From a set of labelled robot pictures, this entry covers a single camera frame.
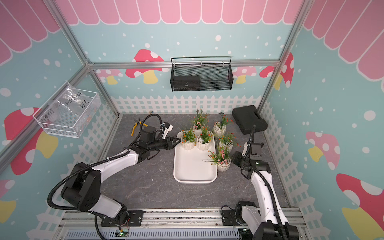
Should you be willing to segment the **orange flower pot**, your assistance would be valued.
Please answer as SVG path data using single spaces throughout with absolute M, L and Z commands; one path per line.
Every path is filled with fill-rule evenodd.
M 182 147 L 189 151 L 192 150 L 196 145 L 196 137 L 194 129 L 182 131 Z
M 219 137 L 219 149 L 227 150 L 230 153 L 234 145 L 236 145 L 236 138 L 234 133 L 225 133 L 223 136 Z
M 208 130 L 207 127 L 201 129 L 201 133 L 197 138 L 197 147 L 200 151 L 206 151 L 209 149 L 210 144 L 213 142 L 214 135 Z

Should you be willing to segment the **pink flower pot twine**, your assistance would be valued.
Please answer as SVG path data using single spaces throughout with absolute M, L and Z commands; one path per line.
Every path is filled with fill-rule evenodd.
M 231 166 L 231 156 L 228 147 L 219 148 L 218 152 L 209 151 L 209 160 L 211 165 L 217 166 L 219 172 L 226 172 Z

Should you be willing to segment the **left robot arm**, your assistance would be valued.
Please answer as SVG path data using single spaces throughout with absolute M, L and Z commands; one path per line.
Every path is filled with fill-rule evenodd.
M 88 212 L 102 219 L 111 219 L 118 225 L 127 222 L 130 218 L 127 207 L 102 195 L 101 184 L 128 167 L 150 160 L 152 151 L 174 149 L 182 140 L 169 137 L 171 129 L 170 125 L 160 130 L 146 127 L 121 153 L 94 164 L 75 165 L 71 174 L 50 191 L 48 205 L 57 210 Z

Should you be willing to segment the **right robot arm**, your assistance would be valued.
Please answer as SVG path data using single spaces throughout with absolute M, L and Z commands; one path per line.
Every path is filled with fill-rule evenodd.
M 236 220 L 247 225 L 253 240 L 298 240 L 298 228 L 289 223 L 273 186 L 271 168 L 262 160 L 263 143 L 249 140 L 243 152 L 236 152 L 233 163 L 240 167 L 243 177 L 250 180 L 258 204 L 240 201 L 236 205 Z

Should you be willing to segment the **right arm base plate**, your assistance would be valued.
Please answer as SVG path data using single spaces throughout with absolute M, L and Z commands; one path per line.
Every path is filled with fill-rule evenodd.
M 236 218 L 236 211 L 231 209 L 221 210 L 223 226 L 240 226 Z

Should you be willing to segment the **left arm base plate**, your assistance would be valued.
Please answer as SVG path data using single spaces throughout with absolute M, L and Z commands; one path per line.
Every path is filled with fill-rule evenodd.
M 144 211 L 125 210 L 118 214 L 115 218 L 105 217 L 101 221 L 102 227 L 140 227 L 143 220 Z

